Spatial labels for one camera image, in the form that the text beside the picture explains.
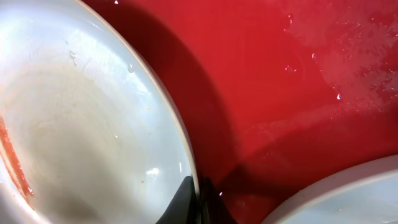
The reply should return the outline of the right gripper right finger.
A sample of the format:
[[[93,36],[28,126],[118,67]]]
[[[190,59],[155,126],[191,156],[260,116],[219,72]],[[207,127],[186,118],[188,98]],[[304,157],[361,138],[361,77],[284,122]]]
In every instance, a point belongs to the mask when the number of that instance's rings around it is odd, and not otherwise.
[[[200,223],[237,224],[211,180],[204,178],[200,187]]]

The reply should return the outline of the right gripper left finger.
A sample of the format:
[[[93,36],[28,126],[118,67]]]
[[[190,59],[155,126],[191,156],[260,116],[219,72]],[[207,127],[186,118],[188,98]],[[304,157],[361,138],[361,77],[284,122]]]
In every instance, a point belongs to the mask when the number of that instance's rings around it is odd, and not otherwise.
[[[164,214],[155,224],[196,224],[196,195],[193,177],[186,176]]]

